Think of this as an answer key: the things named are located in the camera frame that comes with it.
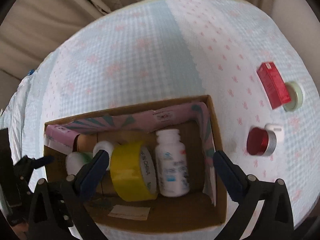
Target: white plastic object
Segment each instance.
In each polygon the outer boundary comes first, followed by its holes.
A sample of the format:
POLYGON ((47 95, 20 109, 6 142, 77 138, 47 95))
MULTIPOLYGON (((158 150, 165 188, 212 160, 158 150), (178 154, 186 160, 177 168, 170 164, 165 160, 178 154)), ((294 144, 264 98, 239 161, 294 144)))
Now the white plastic object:
POLYGON ((85 153, 72 152, 66 157, 67 174, 77 175, 85 164, 90 162, 90 157, 85 153))
POLYGON ((93 148, 93 157, 98 153, 100 150, 105 150, 109 154, 109 165, 106 169, 106 171, 110 170, 110 161, 111 161, 111 155, 114 149, 114 146, 119 145, 118 143, 111 143, 108 141, 100 141, 98 142, 94 148, 93 148))
POLYGON ((189 192, 186 147, 180 142, 178 129, 156 132, 156 165, 160 193, 179 197, 189 192))
POLYGON ((284 128, 280 124, 267 123, 264 127, 268 131, 273 131, 276 135, 277 142, 284 141, 284 128))

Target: white plastic bottle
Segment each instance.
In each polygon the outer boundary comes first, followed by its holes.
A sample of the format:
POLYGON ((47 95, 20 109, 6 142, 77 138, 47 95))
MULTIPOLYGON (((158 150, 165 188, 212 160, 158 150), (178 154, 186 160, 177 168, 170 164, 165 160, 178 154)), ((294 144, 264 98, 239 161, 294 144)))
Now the white plastic bottle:
POLYGON ((179 197, 189 192, 186 147, 180 142, 178 129, 156 132, 156 164, 160 193, 179 197))

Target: red box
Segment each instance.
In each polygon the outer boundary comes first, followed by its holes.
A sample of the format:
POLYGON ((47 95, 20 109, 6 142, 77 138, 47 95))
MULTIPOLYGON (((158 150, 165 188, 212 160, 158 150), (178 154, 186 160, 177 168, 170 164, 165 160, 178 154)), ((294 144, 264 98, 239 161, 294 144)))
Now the red box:
POLYGON ((258 68, 257 74, 267 93, 272 109, 291 101, 289 92, 273 62, 263 62, 258 68))

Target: metal screw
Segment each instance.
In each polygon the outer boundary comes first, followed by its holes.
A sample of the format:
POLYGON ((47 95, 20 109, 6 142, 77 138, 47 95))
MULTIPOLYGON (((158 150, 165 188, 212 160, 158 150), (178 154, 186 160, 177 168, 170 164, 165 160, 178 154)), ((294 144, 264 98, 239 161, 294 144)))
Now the metal screw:
POLYGON ((250 174, 250 175, 248 175, 248 180, 255 181, 256 180, 256 176, 250 174))
POLYGON ((278 179, 277 182, 278 182, 279 185, 284 185, 283 179, 278 179))
POLYGON ((74 179, 75 179, 75 176, 72 174, 67 176, 67 181, 73 181, 74 179))
POLYGON ((38 184, 39 184, 39 185, 44 184, 44 178, 39 179, 39 180, 38 180, 38 184))

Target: blue gingham pattern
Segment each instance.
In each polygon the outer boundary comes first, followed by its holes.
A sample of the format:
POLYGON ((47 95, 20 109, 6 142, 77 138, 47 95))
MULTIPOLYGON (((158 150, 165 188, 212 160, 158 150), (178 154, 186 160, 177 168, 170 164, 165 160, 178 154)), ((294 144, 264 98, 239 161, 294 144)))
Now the blue gingham pattern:
MULTIPOLYGON (((281 174, 291 199, 299 194, 299 188, 308 196, 292 205, 297 224, 320 191, 317 176, 320 100, 315 85, 300 57, 267 15, 240 1, 205 1, 224 15, 241 36, 241 42, 253 51, 255 57, 250 60, 255 65, 274 60, 285 82, 298 81, 305 90, 307 100, 299 110, 286 113, 278 108, 275 112, 283 120, 286 131, 286 166, 281 174), (310 151, 315 151, 312 162, 310 151), (298 163, 297 153, 303 157, 298 163)), ((10 133, 14 129, 22 133, 21 155, 39 158, 47 121, 106 108, 205 94, 177 21, 167 2, 162 0, 121 10, 91 23, 51 53, 29 76, 31 86, 25 112, 7 108, 0 118, 0 126, 10 126, 10 119, 15 115, 25 116, 23 128, 10 127, 10 133)), ((44 169, 34 172, 30 187, 34 188, 41 177, 45 177, 44 169)), ((222 228, 144 236, 99 227, 109 239, 213 239, 222 228)))

